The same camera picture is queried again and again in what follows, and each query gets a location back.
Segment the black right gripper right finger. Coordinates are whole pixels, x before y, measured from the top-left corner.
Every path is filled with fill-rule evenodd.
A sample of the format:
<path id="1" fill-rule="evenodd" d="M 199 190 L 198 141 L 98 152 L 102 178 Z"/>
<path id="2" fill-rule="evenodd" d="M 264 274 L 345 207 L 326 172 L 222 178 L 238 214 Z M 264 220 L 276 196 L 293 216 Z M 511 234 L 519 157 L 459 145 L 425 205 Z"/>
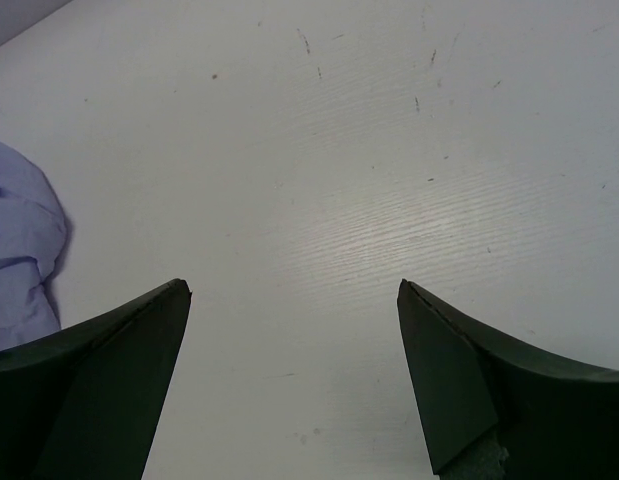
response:
<path id="1" fill-rule="evenodd" d="M 619 479 L 619 371 L 527 344 L 403 281 L 402 341 L 442 479 Z"/>

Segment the lilac zip jacket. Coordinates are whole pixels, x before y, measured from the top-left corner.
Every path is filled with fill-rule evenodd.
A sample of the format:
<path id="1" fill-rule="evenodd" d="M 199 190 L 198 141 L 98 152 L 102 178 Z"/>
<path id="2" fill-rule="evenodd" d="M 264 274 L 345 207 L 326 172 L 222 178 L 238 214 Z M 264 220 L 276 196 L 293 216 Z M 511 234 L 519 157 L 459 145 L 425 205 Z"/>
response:
<path id="1" fill-rule="evenodd" d="M 60 329 L 45 284 L 68 231 L 43 172 L 0 142 L 0 351 Z"/>

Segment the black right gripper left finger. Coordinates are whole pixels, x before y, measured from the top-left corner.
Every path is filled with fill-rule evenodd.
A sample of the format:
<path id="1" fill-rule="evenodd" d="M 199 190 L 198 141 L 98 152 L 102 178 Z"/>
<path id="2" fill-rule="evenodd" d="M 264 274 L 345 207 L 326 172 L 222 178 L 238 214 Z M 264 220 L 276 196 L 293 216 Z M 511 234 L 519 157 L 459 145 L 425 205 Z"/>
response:
<path id="1" fill-rule="evenodd" d="M 186 330 L 174 279 L 0 352 L 0 479 L 139 479 Z"/>

